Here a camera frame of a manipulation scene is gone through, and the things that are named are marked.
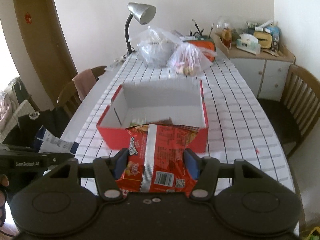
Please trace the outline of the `person's left hand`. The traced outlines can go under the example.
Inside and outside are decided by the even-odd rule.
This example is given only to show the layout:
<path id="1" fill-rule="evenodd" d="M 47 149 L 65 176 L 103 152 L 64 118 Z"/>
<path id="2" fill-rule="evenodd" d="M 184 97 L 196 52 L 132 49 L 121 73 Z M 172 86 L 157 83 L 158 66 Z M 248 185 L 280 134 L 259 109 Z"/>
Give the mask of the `person's left hand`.
<path id="1" fill-rule="evenodd" d="M 1 226 L 5 223 L 6 211 L 5 211 L 5 203 L 7 202 L 7 192 L 6 188 L 9 186 L 9 180 L 5 174 L 1 174 L 0 179 L 1 191 L 0 191 L 0 218 L 1 218 Z"/>

